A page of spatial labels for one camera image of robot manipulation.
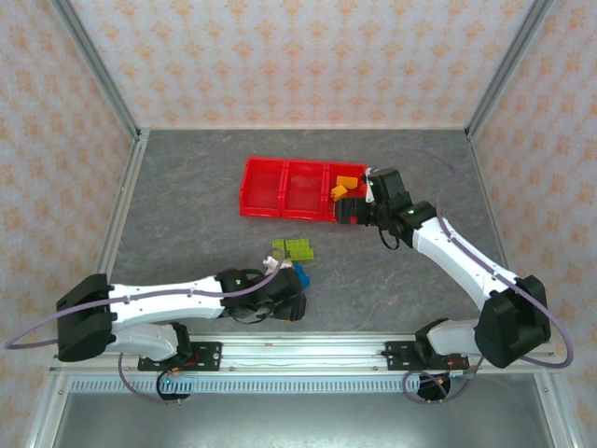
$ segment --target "green lego brick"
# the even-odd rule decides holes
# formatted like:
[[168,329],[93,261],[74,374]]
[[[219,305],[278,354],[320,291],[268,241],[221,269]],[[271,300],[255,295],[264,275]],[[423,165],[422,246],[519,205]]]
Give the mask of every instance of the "green lego brick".
[[290,250],[290,259],[292,261],[311,261],[315,258],[313,249],[301,248]]
[[[283,238],[277,238],[271,241],[271,247],[279,247],[285,252],[285,243]],[[273,253],[273,258],[278,259],[278,252]]]
[[309,249],[309,240],[306,238],[300,240],[286,240],[286,249]]

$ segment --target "gray table surface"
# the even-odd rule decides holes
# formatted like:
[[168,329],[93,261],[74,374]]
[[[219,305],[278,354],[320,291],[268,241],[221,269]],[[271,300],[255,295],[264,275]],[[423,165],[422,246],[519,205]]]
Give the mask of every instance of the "gray table surface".
[[244,326],[231,319],[185,323],[204,331],[415,331],[440,317],[478,311],[466,294],[426,257],[402,245],[383,247],[374,228],[239,216],[238,191],[247,156],[350,161],[394,166],[413,201],[434,201],[458,176],[442,205],[451,224],[490,258],[497,242],[464,132],[390,130],[152,131],[137,179],[112,283],[185,282],[224,269],[260,267],[273,238],[308,238],[315,261],[305,317]]

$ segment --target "orange block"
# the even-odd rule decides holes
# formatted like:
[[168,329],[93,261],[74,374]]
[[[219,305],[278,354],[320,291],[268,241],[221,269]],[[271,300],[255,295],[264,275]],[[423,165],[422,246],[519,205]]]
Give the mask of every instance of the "orange block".
[[337,187],[334,187],[332,189],[330,196],[332,197],[334,202],[336,202],[336,201],[339,201],[340,199],[342,199],[347,194],[348,194],[348,189],[346,189],[342,185],[338,185]]
[[336,176],[336,185],[342,185],[346,189],[356,189],[358,187],[358,179],[356,177],[348,177],[347,175]]

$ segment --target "patterned wallpaper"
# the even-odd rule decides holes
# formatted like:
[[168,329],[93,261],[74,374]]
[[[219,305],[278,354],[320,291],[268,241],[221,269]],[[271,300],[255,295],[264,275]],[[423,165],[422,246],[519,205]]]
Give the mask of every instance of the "patterned wallpaper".
[[468,124],[532,0],[75,0],[141,126]]
[[[5,340],[93,270],[130,143],[48,0],[2,2],[0,36]],[[0,350],[0,445],[24,444],[52,350]]]
[[557,1],[476,139],[512,266],[547,284],[576,360],[586,446],[597,440],[597,8]]

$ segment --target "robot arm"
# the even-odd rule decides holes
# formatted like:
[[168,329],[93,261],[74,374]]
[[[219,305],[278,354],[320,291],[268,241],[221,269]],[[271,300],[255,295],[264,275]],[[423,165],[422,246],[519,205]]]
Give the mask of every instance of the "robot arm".
[[[374,225],[380,235],[388,231],[408,247],[427,256],[452,277],[481,310],[479,320],[436,321],[417,332],[418,352],[423,362],[451,354],[481,354],[494,366],[504,368],[550,337],[549,322],[531,303],[497,280],[501,274],[547,306],[545,289],[533,276],[520,279],[499,266],[460,236],[444,219],[443,230],[436,209],[427,202],[413,204],[396,169],[366,174],[368,194],[364,199],[336,203],[340,223]],[[491,266],[488,273],[452,239]]]
[[[271,266],[271,259],[264,264]],[[256,315],[257,321],[273,317],[288,321],[300,320],[305,313],[306,299],[302,285],[291,263],[262,288],[234,298],[229,292],[242,291],[270,275],[257,270],[228,269],[217,275],[192,282],[132,287],[108,285],[104,274],[87,277],[57,303],[61,311],[82,303],[102,299],[129,298],[98,306],[58,319],[58,358],[65,362],[82,361],[102,353],[125,353],[148,357],[164,366],[187,361],[192,353],[182,318],[236,320]],[[214,293],[215,297],[200,291]],[[155,322],[172,322],[154,325]]]

